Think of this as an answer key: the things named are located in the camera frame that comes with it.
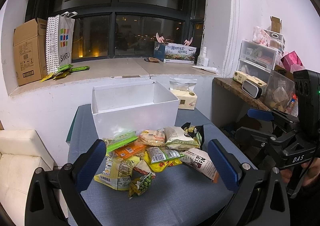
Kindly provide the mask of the person's right hand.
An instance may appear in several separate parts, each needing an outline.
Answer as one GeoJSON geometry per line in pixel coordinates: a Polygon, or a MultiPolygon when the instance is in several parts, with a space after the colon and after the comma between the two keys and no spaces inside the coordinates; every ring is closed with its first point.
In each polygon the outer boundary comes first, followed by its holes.
{"type": "MultiPolygon", "coordinates": [[[[302,186],[310,185],[319,176],[319,171],[320,171],[319,158],[315,159],[311,165],[309,163],[304,163],[301,166],[302,168],[307,169],[306,175],[304,176],[304,179],[303,179],[302,186]]],[[[290,169],[286,169],[286,170],[282,170],[280,173],[284,183],[289,183],[292,176],[292,171],[290,169]]]]}

